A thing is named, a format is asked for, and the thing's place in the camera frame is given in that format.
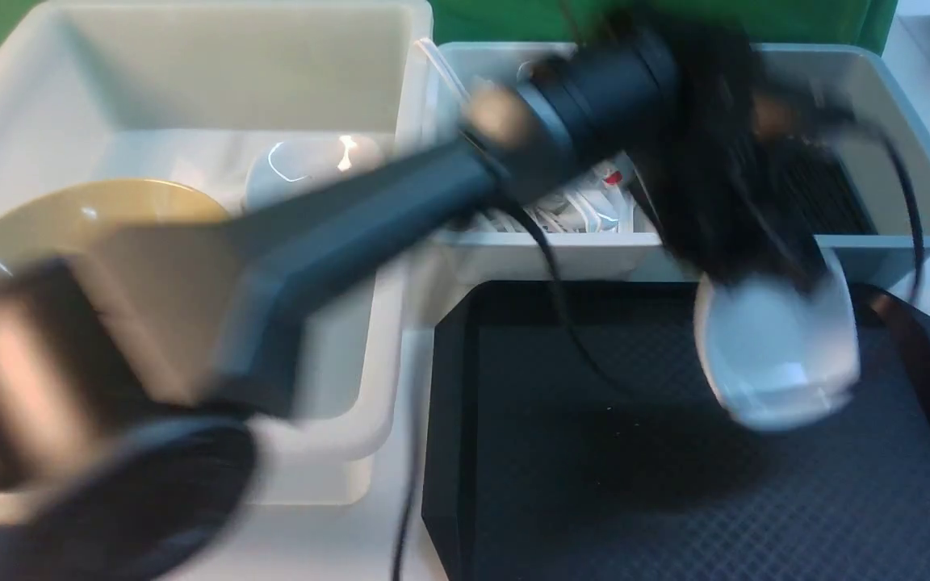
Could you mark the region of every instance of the white plastic bin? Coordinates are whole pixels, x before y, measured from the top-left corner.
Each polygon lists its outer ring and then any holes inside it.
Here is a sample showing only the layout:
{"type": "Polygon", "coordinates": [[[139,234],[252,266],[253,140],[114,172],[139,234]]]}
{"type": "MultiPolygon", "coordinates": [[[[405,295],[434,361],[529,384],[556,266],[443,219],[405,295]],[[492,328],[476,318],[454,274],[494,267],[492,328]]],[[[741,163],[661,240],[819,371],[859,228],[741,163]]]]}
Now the white plastic bin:
{"type": "MultiPolygon", "coordinates": [[[[477,82],[514,82],[520,67],[551,52],[570,52],[572,44],[559,43],[450,43],[440,47],[450,67],[466,89],[477,82]]],[[[425,100],[425,140],[436,143],[453,135],[460,107],[444,81],[429,74],[425,100]]],[[[642,261],[660,238],[648,221],[635,211],[624,220],[622,232],[597,234],[549,234],[562,276],[567,279],[621,278],[642,261]]],[[[527,234],[509,232],[440,232],[436,240],[455,273],[465,283],[487,280],[540,280],[547,268],[538,246],[527,234]]]]}
{"type": "MultiPolygon", "coordinates": [[[[180,182],[237,211],[246,172],[301,132],[421,137],[424,0],[143,0],[38,6],[0,48],[0,215],[78,182],[180,182]]],[[[263,504],[349,504],[387,437],[404,263],[309,326],[307,420],[255,420],[263,504]]]]}

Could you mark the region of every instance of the black tray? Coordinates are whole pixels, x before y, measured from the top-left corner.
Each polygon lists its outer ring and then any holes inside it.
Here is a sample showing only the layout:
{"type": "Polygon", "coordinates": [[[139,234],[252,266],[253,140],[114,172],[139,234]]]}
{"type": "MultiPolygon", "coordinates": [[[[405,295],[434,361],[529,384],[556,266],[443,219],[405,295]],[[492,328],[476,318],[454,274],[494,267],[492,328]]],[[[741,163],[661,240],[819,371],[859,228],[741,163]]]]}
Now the black tray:
{"type": "Polygon", "coordinates": [[[693,286],[477,287],[437,327],[423,519],[450,581],[930,580],[930,319],[853,287],[845,411],[763,435],[702,376],[693,286]]]}

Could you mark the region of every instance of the black cable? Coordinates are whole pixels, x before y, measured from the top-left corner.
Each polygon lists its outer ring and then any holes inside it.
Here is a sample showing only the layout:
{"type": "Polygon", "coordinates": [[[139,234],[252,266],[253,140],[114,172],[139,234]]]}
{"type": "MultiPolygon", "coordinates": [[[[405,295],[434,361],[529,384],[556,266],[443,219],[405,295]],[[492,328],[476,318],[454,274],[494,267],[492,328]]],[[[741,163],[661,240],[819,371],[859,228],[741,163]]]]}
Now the black cable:
{"type": "Polygon", "coordinates": [[[410,394],[413,397],[411,402],[410,426],[408,427],[408,453],[411,458],[408,460],[408,482],[407,492],[404,495],[404,505],[401,508],[400,522],[397,525],[397,541],[394,548],[394,562],[390,571],[392,581],[400,581],[403,577],[404,554],[407,552],[407,533],[411,526],[411,516],[414,514],[414,500],[418,496],[418,479],[421,478],[421,442],[425,413],[423,406],[425,404],[425,392],[418,389],[416,393],[410,394]]]}
{"type": "Polygon", "coordinates": [[[856,125],[845,127],[843,130],[846,132],[859,133],[859,135],[866,137],[866,139],[874,140],[874,142],[881,144],[881,146],[885,148],[893,168],[896,169],[896,176],[899,178],[899,187],[903,190],[903,201],[907,204],[907,218],[909,219],[909,225],[911,225],[911,239],[912,243],[914,243],[914,281],[912,281],[911,290],[907,294],[907,302],[912,306],[916,306],[916,302],[918,302],[918,298],[920,297],[920,287],[924,279],[924,225],[922,224],[922,220],[920,220],[920,207],[918,206],[918,199],[916,199],[914,183],[912,183],[911,175],[909,175],[907,170],[907,163],[905,163],[902,156],[899,155],[899,151],[896,148],[896,144],[893,143],[892,137],[889,137],[888,133],[885,133],[880,127],[870,123],[859,122],[856,125]]]}
{"type": "Polygon", "coordinates": [[[536,242],[536,245],[540,249],[540,253],[543,254],[543,260],[547,265],[547,274],[550,276],[550,280],[547,281],[547,287],[549,287],[549,291],[551,292],[552,307],[555,309],[555,314],[558,316],[559,323],[562,324],[562,328],[564,328],[565,332],[569,335],[569,340],[571,340],[573,346],[576,347],[576,351],[580,354],[584,363],[587,364],[587,367],[590,367],[591,371],[594,371],[602,382],[608,383],[619,392],[621,396],[630,397],[630,389],[628,389],[625,383],[619,382],[619,380],[613,378],[612,375],[609,375],[609,373],[605,371],[605,368],[602,368],[601,364],[598,364],[598,361],[594,359],[593,354],[591,354],[587,346],[584,345],[583,340],[580,339],[580,334],[576,331],[576,324],[573,323],[572,316],[569,314],[568,298],[566,298],[565,295],[565,286],[562,284],[562,274],[558,268],[558,260],[551,248],[551,243],[547,242],[547,235],[543,232],[543,228],[540,228],[539,224],[533,221],[533,218],[526,213],[519,203],[506,203],[506,205],[501,207],[501,210],[510,217],[513,217],[526,229],[527,234],[536,242]]]}

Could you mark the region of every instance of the textured tray surface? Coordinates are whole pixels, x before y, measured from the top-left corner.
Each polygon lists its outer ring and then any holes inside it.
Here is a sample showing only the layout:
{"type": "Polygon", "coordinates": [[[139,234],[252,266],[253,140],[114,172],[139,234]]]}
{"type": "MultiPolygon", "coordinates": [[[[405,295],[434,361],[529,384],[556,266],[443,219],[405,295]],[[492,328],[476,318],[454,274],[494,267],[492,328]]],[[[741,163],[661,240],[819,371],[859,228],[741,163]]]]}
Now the textured tray surface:
{"type": "Polygon", "coordinates": [[[849,408],[765,437],[716,404],[690,288],[572,286],[580,335],[628,400],[540,288],[503,286],[469,317],[475,579],[930,579],[930,427],[872,313],[849,408]]]}

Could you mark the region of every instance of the storage bin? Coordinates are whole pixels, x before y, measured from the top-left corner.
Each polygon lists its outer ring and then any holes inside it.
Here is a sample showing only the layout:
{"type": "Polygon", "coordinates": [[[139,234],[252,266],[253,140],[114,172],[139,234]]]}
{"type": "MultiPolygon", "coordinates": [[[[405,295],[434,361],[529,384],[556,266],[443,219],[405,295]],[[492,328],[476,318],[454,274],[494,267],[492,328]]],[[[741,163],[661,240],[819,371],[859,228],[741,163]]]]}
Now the storage bin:
{"type": "MultiPolygon", "coordinates": [[[[845,96],[865,118],[882,126],[899,148],[914,182],[930,254],[930,135],[881,58],[855,47],[817,44],[764,44],[771,69],[787,76],[818,82],[845,96]]],[[[447,62],[469,87],[476,80],[511,82],[519,67],[548,52],[567,52],[570,44],[450,43],[440,48],[447,62]]],[[[459,107],[436,73],[429,75],[425,139],[438,142],[455,129],[459,107]]],[[[877,236],[817,236],[833,248],[850,282],[890,286],[912,269],[909,222],[896,173],[876,144],[842,139],[836,150],[859,192],[877,236]]],[[[661,249],[660,239],[646,220],[637,219],[631,234],[553,235],[565,278],[631,278],[635,280],[693,279],[661,249]]],[[[543,257],[522,234],[437,236],[460,282],[492,279],[546,278],[543,257]]]]}
{"type": "MultiPolygon", "coordinates": [[[[50,2],[0,48],[0,215],[89,180],[157,178],[237,211],[253,159],[304,132],[416,148],[432,31],[423,0],[50,2]]],[[[255,501],[348,504],[390,430],[404,262],[309,323],[306,420],[253,422],[255,501]]]]}

